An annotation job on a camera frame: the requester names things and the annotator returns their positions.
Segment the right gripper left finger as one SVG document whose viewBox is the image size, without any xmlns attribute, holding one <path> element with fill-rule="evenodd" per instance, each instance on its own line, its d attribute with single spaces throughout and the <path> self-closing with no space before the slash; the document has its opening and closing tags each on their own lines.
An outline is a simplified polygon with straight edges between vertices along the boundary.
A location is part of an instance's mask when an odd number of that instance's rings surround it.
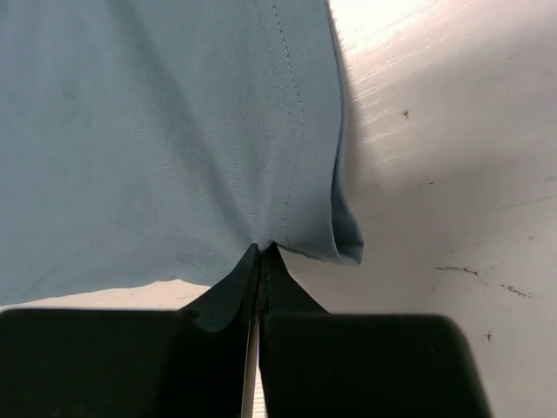
<svg viewBox="0 0 557 418">
<path fill-rule="evenodd" d="M 12 308 L 4 417 L 248 417 L 261 254 L 177 310 Z"/>
</svg>

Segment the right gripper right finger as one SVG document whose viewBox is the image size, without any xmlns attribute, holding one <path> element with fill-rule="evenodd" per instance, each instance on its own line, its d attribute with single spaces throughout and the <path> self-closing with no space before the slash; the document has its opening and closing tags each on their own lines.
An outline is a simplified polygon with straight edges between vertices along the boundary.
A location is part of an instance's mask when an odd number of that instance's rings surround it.
<svg viewBox="0 0 557 418">
<path fill-rule="evenodd" d="M 488 417 L 464 334 L 436 314 L 327 312 L 262 259 L 259 366 L 270 417 Z"/>
</svg>

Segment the blue-grey t-shirt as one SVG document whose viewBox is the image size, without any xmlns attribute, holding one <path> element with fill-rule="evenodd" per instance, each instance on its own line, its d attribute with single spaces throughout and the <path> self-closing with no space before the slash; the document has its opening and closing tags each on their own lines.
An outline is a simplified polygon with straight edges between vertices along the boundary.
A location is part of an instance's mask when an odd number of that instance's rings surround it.
<svg viewBox="0 0 557 418">
<path fill-rule="evenodd" d="M 325 1 L 4 1 L 1 301 L 358 264 Z"/>
</svg>

